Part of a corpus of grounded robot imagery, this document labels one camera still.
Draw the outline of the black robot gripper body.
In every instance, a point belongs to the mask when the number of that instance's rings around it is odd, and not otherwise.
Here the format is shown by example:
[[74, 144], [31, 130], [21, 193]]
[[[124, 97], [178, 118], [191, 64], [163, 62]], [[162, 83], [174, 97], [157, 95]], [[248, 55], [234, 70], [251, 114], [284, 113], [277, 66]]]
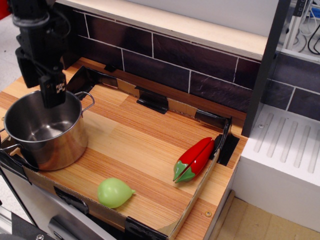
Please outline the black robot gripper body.
[[38, 74], [55, 74], [62, 69], [60, 59], [68, 48], [67, 21], [22, 22], [16, 37], [20, 47], [36, 66]]

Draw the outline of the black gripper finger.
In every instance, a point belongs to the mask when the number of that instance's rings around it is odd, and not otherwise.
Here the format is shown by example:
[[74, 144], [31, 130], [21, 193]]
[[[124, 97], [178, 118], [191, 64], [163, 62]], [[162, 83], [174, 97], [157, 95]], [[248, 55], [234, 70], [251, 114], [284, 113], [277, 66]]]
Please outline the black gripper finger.
[[36, 70], [36, 65], [25, 54], [22, 48], [17, 48], [15, 50], [15, 55], [26, 86], [28, 88], [38, 86], [40, 75]]
[[46, 74], [39, 78], [44, 107], [54, 108], [66, 101], [66, 76], [64, 73]]

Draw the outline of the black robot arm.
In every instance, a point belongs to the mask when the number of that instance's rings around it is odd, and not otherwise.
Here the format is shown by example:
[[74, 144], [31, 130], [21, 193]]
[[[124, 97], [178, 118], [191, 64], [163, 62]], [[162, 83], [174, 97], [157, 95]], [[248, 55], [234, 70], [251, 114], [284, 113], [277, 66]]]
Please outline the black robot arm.
[[69, 20], [52, 0], [10, 0], [13, 24], [19, 28], [15, 50], [18, 66], [28, 88], [40, 87], [44, 107], [66, 100], [66, 77], [61, 58], [68, 49]]

